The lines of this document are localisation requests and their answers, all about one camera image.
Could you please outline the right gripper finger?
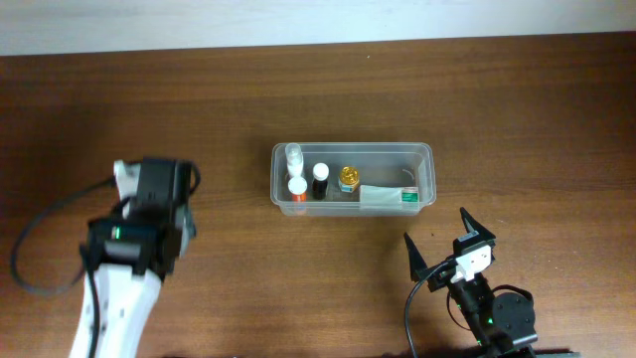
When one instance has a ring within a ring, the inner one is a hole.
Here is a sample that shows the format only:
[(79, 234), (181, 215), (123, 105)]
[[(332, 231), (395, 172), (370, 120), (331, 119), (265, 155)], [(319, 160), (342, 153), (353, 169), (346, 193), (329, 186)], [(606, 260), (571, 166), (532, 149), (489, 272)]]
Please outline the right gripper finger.
[(413, 282), (427, 280), (429, 268), (414, 241), (408, 233), (403, 234), (404, 243), (408, 255), (409, 276)]
[(460, 208), (460, 216), (468, 233), (477, 234), (481, 240), (490, 244), (495, 242), (496, 236), (474, 219), (464, 207)]

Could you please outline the white green medicine box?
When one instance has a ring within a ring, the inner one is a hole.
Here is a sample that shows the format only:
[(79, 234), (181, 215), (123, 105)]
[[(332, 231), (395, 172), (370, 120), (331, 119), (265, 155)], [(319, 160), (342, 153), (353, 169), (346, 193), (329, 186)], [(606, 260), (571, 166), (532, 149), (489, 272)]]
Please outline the white green medicine box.
[(418, 203), (417, 187), (379, 187), (362, 185), (360, 203), (364, 206), (389, 206), (402, 203)]

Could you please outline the small gold lid jar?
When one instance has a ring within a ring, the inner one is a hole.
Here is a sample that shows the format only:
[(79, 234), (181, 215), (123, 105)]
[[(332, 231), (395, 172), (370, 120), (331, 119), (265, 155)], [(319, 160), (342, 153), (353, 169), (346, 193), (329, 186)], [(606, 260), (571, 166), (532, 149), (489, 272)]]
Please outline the small gold lid jar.
[(338, 178), (339, 188), (345, 193), (354, 193), (360, 185), (360, 174), (356, 167), (345, 166)]

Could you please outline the black bottle white cap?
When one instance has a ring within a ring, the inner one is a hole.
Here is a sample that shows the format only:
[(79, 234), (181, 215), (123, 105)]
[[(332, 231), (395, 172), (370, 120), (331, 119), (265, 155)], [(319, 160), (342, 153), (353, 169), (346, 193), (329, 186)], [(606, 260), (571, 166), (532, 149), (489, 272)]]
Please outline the black bottle white cap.
[(317, 163), (312, 169), (312, 195), (315, 200), (326, 198), (328, 189), (329, 167), (325, 163)]

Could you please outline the orange vitamin tube white cap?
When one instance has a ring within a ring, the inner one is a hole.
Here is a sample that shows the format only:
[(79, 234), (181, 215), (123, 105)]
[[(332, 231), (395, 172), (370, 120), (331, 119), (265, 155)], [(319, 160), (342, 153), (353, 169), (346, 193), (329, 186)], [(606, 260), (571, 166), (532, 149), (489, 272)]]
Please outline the orange vitamin tube white cap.
[(305, 202), (307, 182), (302, 176), (292, 177), (287, 184), (293, 202)]

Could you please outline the clear white tube bottle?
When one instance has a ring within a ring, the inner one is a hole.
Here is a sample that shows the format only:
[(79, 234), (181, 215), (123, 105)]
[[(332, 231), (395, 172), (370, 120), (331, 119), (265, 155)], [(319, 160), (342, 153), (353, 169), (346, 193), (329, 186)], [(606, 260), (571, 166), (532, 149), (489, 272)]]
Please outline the clear white tube bottle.
[(304, 176), (304, 157), (298, 143), (288, 143), (285, 146), (287, 172), (290, 178)]

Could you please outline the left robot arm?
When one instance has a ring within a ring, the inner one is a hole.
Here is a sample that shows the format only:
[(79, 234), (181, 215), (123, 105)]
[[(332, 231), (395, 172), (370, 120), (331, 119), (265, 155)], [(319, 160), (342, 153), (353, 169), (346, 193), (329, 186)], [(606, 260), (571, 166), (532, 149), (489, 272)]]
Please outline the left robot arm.
[(118, 160), (119, 200), (88, 223), (79, 252), (83, 299), (73, 357), (133, 357), (165, 278), (196, 237), (190, 197), (201, 183), (192, 161)]

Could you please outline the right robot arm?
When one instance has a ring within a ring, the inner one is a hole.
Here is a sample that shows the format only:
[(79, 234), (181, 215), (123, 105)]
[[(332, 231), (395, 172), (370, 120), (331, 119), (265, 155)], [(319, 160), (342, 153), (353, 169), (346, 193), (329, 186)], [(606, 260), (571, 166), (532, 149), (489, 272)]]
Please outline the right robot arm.
[(404, 234), (410, 279), (414, 287), (403, 309), (403, 325), (411, 354), (418, 354), (413, 341), (409, 314), (415, 295), (423, 286), (431, 292), (445, 288), (446, 301), (454, 302), (477, 342), (478, 357), (534, 357), (532, 344), (538, 340), (533, 295), (519, 287), (502, 284), (491, 287), (483, 271), (495, 260), (496, 236), (465, 208), (460, 216), (466, 234), (456, 238), (453, 253), (430, 266), (409, 234)]

